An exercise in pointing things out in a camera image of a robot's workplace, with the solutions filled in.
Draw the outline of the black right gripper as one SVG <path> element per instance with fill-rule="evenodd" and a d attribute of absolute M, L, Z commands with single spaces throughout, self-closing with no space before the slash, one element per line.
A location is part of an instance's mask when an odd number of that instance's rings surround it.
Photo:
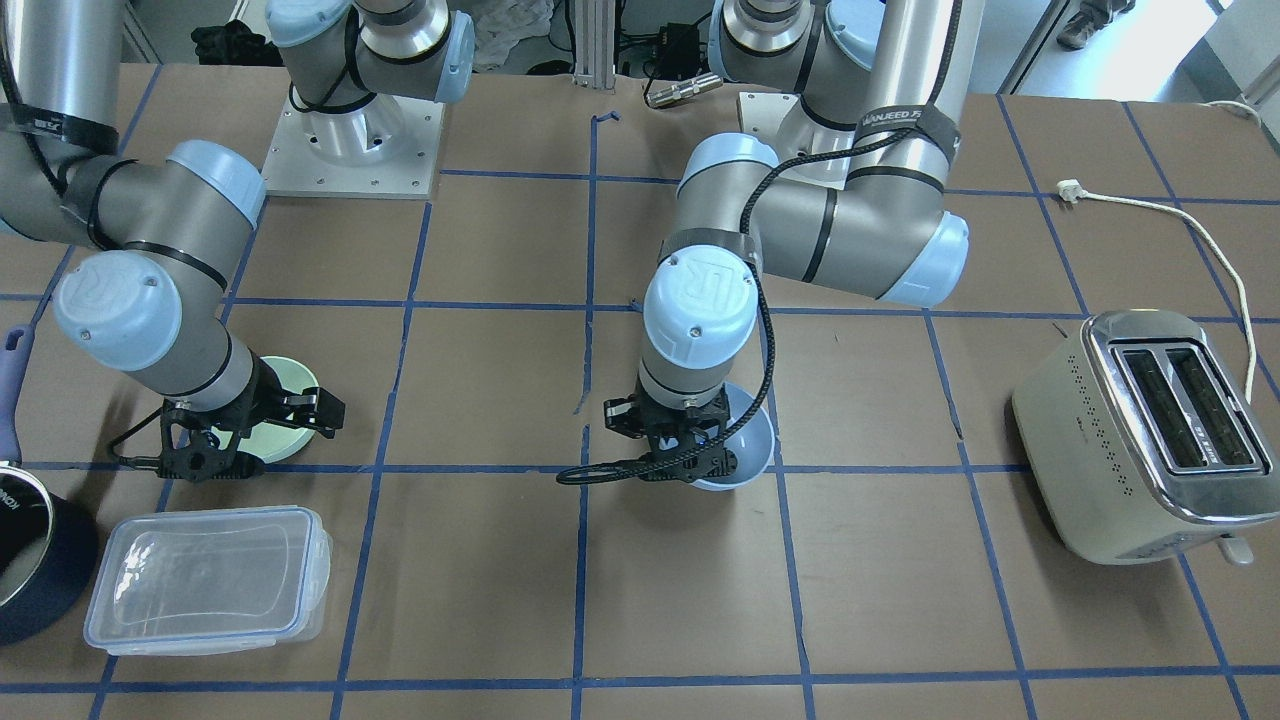
<path fill-rule="evenodd" d="M 285 392 L 266 363 L 256 363 L 250 383 L 227 406 L 211 411 L 166 400 L 157 474 L 165 479 L 248 479 L 264 473 L 262 451 L 242 448 L 259 428 L 285 427 L 334 437 L 344 427 L 346 404 L 324 388 Z"/>

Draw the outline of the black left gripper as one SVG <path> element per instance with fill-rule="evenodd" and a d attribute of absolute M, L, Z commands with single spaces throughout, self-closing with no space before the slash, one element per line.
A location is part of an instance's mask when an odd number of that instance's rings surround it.
<path fill-rule="evenodd" d="M 664 462 L 687 451 L 698 455 L 658 470 L 640 473 L 644 480 L 681 480 L 694 483 L 700 479 L 727 480 L 739 470 L 739 459 L 727 445 L 707 450 L 705 445 L 722 436 L 730 425 L 730 400 L 727 389 L 701 406 L 672 409 L 658 404 L 641 387 L 625 398 L 613 398 L 603 405 L 605 428 L 634 439 L 645 439 L 649 451 L 636 460 L 618 461 L 614 469 L 631 471 Z"/>

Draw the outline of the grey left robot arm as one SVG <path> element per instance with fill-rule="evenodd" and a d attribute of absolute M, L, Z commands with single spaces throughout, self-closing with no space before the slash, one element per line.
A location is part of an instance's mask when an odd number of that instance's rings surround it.
<path fill-rule="evenodd" d="M 969 229 L 945 209 L 945 184 L 984 9 L 716 4 L 713 70 L 794 105 L 769 138 L 728 132 L 694 149 L 643 299 L 635 389 L 604 406 L 607 428 L 648 451 L 559 483 L 733 489 L 763 471 L 776 363 L 765 274 L 915 307 L 948 297 Z"/>

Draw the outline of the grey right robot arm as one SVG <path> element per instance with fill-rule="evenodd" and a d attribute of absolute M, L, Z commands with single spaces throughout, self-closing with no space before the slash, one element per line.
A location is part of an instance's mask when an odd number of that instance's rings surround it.
<path fill-rule="evenodd" d="M 161 446 L 125 468 L 191 482 L 247 479 L 332 438 L 344 404 L 282 379 L 215 315 L 268 195 L 259 169 L 207 140 L 163 164 L 124 158 L 114 124 L 120 1 L 3 4 L 3 228 L 90 250 L 52 292 L 68 340 L 161 397 Z M 271 1 L 271 38 L 298 113 L 335 119 L 394 97 L 458 102 L 472 19 L 444 1 Z"/>

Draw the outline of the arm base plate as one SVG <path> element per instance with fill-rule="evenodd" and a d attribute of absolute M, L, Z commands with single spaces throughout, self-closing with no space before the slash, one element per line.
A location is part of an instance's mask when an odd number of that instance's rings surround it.
<path fill-rule="evenodd" d="M 385 94 L 347 114 L 285 104 L 262 167 L 268 195 L 428 200 L 447 109 Z"/>
<path fill-rule="evenodd" d="M 852 146 L 854 132 L 831 129 L 813 120 L 794 94 L 739 94 L 739 122 L 744 133 L 769 145 L 781 161 L 790 158 L 833 152 Z M 841 190 L 850 172 L 850 158 L 792 167 L 782 177 L 796 182 Z"/>

